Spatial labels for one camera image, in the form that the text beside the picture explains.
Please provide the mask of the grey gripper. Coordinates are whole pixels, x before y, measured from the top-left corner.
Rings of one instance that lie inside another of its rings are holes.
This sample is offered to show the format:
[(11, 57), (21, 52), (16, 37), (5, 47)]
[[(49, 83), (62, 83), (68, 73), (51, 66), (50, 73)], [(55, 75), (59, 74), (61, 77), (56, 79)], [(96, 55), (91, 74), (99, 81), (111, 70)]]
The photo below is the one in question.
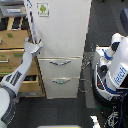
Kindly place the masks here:
[(31, 53), (32, 55), (36, 55), (38, 53), (38, 50), (43, 48), (43, 42), (40, 41), (36, 45), (36, 44), (32, 44), (30, 41), (31, 41), (31, 37), (25, 38), (24, 50)]

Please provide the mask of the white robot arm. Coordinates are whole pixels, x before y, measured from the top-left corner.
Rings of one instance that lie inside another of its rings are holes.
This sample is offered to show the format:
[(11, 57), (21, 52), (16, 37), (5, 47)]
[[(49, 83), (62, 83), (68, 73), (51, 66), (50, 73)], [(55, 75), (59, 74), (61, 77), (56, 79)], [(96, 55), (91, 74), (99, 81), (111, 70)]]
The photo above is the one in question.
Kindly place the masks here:
[(21, 64), (11, 74), (3, 77), (0, 86), (0, 128), (7, 128), (15, 114), (15, 102), (19, 89), (24, 81), (33, 58), (43, 47), (42, 41), (30, 43), (29, 39), (24, 40), (24, 54)]

